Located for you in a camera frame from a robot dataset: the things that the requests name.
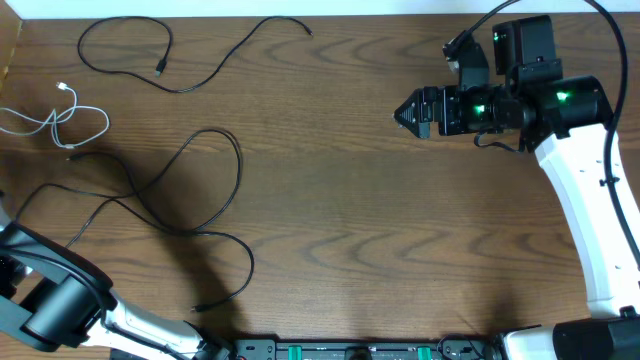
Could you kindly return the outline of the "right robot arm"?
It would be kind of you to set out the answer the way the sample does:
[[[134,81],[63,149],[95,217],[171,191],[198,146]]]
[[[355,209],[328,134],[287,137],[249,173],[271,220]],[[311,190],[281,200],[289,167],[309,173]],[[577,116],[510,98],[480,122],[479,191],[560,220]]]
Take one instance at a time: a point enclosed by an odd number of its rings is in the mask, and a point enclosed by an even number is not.
[[[639,355],[639,209],[615,113],[593,76],[567,78],[548,16],[497,24],[494,61],[470,31],[444,46],[459,81],[415,90],[393,114],[414,136],[519,134],[550,180],[577,249],[590,316],[509,330],[480,359],[635,359]]]

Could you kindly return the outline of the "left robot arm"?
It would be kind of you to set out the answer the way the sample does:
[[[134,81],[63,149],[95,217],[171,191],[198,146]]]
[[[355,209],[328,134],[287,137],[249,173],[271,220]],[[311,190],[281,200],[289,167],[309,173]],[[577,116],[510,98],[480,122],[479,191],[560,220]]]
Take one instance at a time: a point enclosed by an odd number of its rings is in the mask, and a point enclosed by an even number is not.
[[[1,331],[43,352],[86,346],[123,359],[235,354],[228,342],[186,321],[128,303],[95,265],[7,214],[1,216]]]

